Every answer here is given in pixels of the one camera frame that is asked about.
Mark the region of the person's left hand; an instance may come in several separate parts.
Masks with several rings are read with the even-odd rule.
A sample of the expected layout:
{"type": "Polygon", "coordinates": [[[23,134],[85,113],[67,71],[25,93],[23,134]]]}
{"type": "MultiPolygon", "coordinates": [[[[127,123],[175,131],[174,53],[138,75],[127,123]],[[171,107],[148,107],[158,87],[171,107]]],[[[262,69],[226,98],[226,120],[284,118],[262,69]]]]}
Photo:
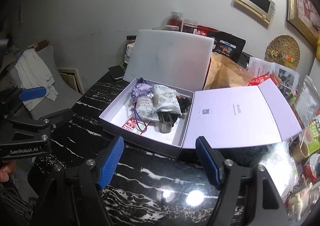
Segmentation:
{"type": "Polygon", "coordinates": [[[3,160],[0,169],[0,182],[7,182],[17,170],[16,160],[3,160]]]}

